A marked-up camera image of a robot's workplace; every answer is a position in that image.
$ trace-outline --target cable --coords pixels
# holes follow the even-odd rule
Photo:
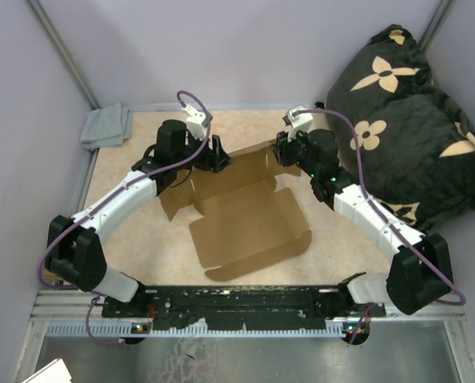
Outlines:
[[[102,347],[107,347],[109,349],[112,349],[113,347],[122,347],[125,345],[124,343],[106,343],[106,342],[101,342],[95,336],[92,334],[92,330],[90,329],[90,315],[92,314],[93,308],[96,306],[96,304],[99,302],[99,299],[102,298],[102,295],[98,294],[96,297],[92,299],[92,302],[90,304],[90,307],[88,308],[88,312],[86,313],[86,318],[85,318],[85,326],[86,326],[86,333],[88,334],[88,338],[92,339],[95,343]]]
[[[188,174],[185,176],[185,178],[183,180],[181,180],[178,184],[170,185],[168,187],[173,189],[173,188],[176,188],[177,186],[180,186],[181,184],[183,184],[184,182],[186,182],[188,180],[191,173],[192,173],[192,168],[189,168]]]
[[[365,306],[365,310],[362,312],[362,316],[359,317],[358,324],[352,333],[352,337],[350,337],[349,344],[352,345],[356,336],[358,335],[359,327],[362,325],[363,319],[367,318],[370,315],[370,311],[377,306],[377,303],[370,303]]]
[[[303,109],[303,110],[298,110],[296,112],[292,113],[293,117],[298,116],[299,114],[302,113],[321,113],[321,114],[328,114],[331,116],[336,116],[340,120],[343,120],[347,126],[349,127],[350,131],[352,132],[352,136],[354,139],[354,143],[356,145],[356,159],[358,162],[358,178],[359,178],[359,186],[362,190],[363,196],[368,199],[370,193],[366,190],[365,188],[365,180],[363,177],[363,166],[362,166],[362,156],[361,152],[359,150],[359,140],[358,140],[358,135],[356,134],[356,131],[354,130],[354,126],[352,123],[349,121],[347,117],[345,117],[343,114],[336,112],[334,110],[328,110],[328,109]],[[368,204],[372,209],[376,212],[379,217],[385,222],[388,223],[388,219],[386,216],[382,213],[381,210],[375,205],[374,201],[372,199],[368,199]],[[453,284],[452,281],[450,281],[446,275],[441,273],[440,270],[438,270],[437,267],[435,267],[420,251],[418,251],[409,241],[402,235],[402,233],[394,226],[390,225],[391,231],[395,234],[395,236],[407,247],[409,248],[415,255],[425,264],[429,269],[431,269],[432,272],[435,273],[455,294],[458,295],[459,299],[461,300],[460,302],[452,302],[452,301],[445,301],[438,299],[437,302],[444,303],[446,305],[451,305],[451,306],[463,306],[466,304],[466,296],[462,291],[460,291],[457,286]]]
[[[177,92],[176,97],[179,100],[180,104],[182,105],[183,108],[185,108],[186,103],[180,98],[181,95],[186,95],[188,97],[191,97],[202,109],[202,111],[205,113],[206,116],[206,121],[207,121],[207,132],[205,133],[205,137],[202,140],[200,146],[198,147],[197,150],[193,154],[191,154],[188,158],[175,162],[174,164],[166,165],[162,168],[158,168],[155,170],[152,170],[142,176],[139,176],[135,178],[134,180],[131,180],[127,183],[125,186],[120,186],[118,189],[116,189],[113,193],[111,193],[106,199],[104,199],[101,203],[99,203],[91,212],[90,215],[96,215],[104,206],[106,206],[112,199],[114,199],[117,195],[122,193],[124,190],[129,188],[130,186],[133,186],[134,184],[149,178],[151,176],[156,176],[157,174],[160,174],[162,172],[167,172],[168,170],[172,170],[175,168],[179,168],[183,165],[188,164],[192,160],[194,160],[201,152],[204,150],[205,145],[208,142],[208,138],[211,134],[211,121],[212,121],[212,114],[207,110],[205,107],[204,103],[196,97],[194,94],[185,91],[185,90],[180,90]],[[54,239],[54,241],[44,250],[44,253],[42,254],[42,257],[38,263],[38,271],[37,271],[37,277],[38,281],[45,287],[52,287],[57,290],[66,290],[66,289],[73,289],[75,287],[73,286],[52,286],[49,283],[46,283],[44,278],[42,277],[42,269],[44,267],[44,264],[46,262],[47,256],[50,254],[50,252],[67,236],[69,235],[72,231],[74,231],[76,228],[80,227],[83,223],[88,221],[90,219],[90,215],[86,215],[83,218],[79,219],[78,221],[74,222],[71,226],[69,226],[65,231],[63,231],[58,237]]]

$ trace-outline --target white object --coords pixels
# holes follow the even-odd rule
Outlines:
[[[187,114],[186,125],[188,126],[188,131],[197,139],[202,141],[207,135],[206,119],[207,116],[203,112],[197,111],[191,105],[187,105],[185,108],[182,108]]]
[[[133,299],[138,290],[138,282],[135,279],[108,267],[101,283],[93,289],[97,293],[107,295],[116,300],[128,303]]]
[[[22,383],[70,383],[72,377],[62,359],[54,359]]]
[[[300,105],[287,112],[287,119],[291,123],[292,127],[288,133],[288,142],[291,142],[293,139],[295,139],[296,134],[299,131],[308,132],[308,129],[311,127],[311,123],[314,120],[314,117],[311,115],[311,113],[301,113],[297,116],[294,116],[295,112],[298,112],[299,110],[306,110],[306,108]]]
[[[388,223],[369,205],[369,199],[386,216]],[[399,221],[394,215],[381,206],[374,198],[365,198],[359,185],[353,184],[343,189],[342,193],[334,195],[334,211],[350,219],[356,226],[368,235],[375,245],[383,252],[391,263],[403,243],[391,231],[396,227],[406,240],[415,245],[423,240],[423,234]],[[387,274],[361,275],[347,285],[353,300],[356,303],[390,303],[391,299],[386,291]]]
[[[104,206],[97,214],[91,216],[91,218],[83,223],[81,226],[88,229],[93,227],[95,232],[99,235],[101,244],[103,244],[127,217],[129,217],[138,207],[147,203],[153,197],[157,195],[157,185],[155,180],[145,178],[134,185],[128,187],[127,184],[144,175],[143,172],[129,172],[127,176],[104,197],[99,199],[92,206],[88,207],[84,211],[80,211],[72,217],[73,221],[77,221],[87,215],[110,196],[114,191],[120,187],[125,187],[127,190],[122,191],[119,195],[111,200],[106,206]]]

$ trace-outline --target gray floor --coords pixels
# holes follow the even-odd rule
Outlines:
[[[442,323],[372,323],[369,340],[150,338],[104,348],[88,338],[47,338],[39,368],[62,357],[78,382],[459,381]]]

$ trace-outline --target robotic arm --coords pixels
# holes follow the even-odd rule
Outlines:
[[[52,249],[46,257],[47,270],[83,291],[96,291],[124,303],[139,299],[143,285],[108,267],[102,244],[139,206],[175,182],[179,170],[195,167],[220,172],[232,162],[221,147],[220,138],[212,136],[212,148],[206,143],[193,160],[155,176],[146,176],[155,169],[182,162],[203,144],[208,117],[191,105],[184,111],[188,114],[185,123],[164,121],[157,131],[156,144],[145,151],[143,158],[113,190],[71,218],[59,215],[51,222],[48,245],[76,222],[82,221],[82,224]]]
[[[338,165],[338,145],[333,133],[316,129],[307,133],[313,117],[297,114],[304,107],[290,110],[283,118],[292,127],[280,132],[272,145],[279,164],[296,164],[311,177],[311,188],[320,202],[350,219],[360,227],[390,262],[389,274],[362,274],[348,282],[347,289],[356,303],[392,302],[405,314],[412,314],[441,296],[450,288],[392,232],[421,252],[452,281],[449,249],[438,234],[424,235],[407,226],[381,206],[371,195],[365,197],[354,177]],[[387,218],[379,217],[370,206]]]

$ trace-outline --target floral pillow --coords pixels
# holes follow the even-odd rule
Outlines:
[[[475,132],[459,106],[432,85],[409,31],[372,37],[344,69],[326,106],[354,124],[365,184],[399,219],[419,230],[475,210]],[[328,117],[344,166],[357,174],[349,128]]]

